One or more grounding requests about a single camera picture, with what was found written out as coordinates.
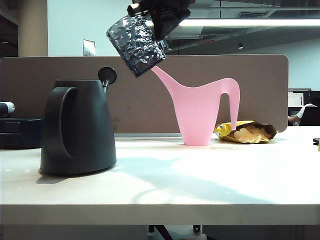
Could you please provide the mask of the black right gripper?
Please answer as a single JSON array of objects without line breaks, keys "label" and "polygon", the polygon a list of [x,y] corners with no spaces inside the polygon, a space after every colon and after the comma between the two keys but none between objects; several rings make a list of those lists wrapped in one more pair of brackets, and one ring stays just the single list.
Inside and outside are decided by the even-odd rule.
[{"label": "black right gripper", "polygon": [[127,13],[130,17],[150,14],[155,39],[162,40],[179,25],[182,15],[190,14],[189,6],[194,3],[195,0],[142,0],[128,5]]}]

